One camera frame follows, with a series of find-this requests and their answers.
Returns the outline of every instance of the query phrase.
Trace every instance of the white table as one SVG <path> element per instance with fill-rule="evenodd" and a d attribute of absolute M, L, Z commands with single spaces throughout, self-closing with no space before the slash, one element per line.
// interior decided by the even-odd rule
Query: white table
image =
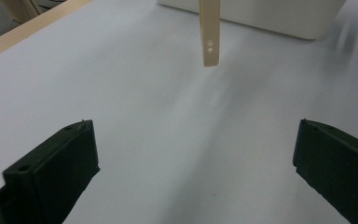
<path fill-rule="evenodd" d="M 0 187 L 93 119 L 102 170 L 65 223 L 348 223 L 292 156 L 303 118 L 358 137 L 358 1 L 314 42 L 221 28 L 221 63 L 204 68 L 196 14 L 94 0 L 0 54 Z"/>

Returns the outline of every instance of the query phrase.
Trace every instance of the wooden board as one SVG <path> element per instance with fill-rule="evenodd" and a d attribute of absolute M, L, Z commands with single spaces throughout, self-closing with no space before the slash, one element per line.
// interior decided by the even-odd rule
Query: wooden board
<path fill-rule="evenodd" d="M 0 36 L 0 53 L 33 35 L 58 19 L 85 6 L 90 0 L 68 0 L 52 10 L 24 23 L 12 31 Z"/>

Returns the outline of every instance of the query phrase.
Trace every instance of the white container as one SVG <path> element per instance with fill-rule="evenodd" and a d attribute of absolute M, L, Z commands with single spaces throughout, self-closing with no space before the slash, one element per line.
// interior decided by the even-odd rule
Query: white container
<path fill-rule="evenodd" d="M 158 0 L 199 12 L 199 0 Z M 327 32 L 346 0 L 222 0 L 221 18 L 304 39 Z"/>

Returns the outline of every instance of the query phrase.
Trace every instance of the wooden popsicle stick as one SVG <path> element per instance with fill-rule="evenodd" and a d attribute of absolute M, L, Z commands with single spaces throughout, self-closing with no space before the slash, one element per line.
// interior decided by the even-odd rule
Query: wooden popsicle stick
<path fill-rule="evenodd" d="M 204 66 L 216 66 L 220 48 L 220 0 L 200 0 L 200 29 Z"/>

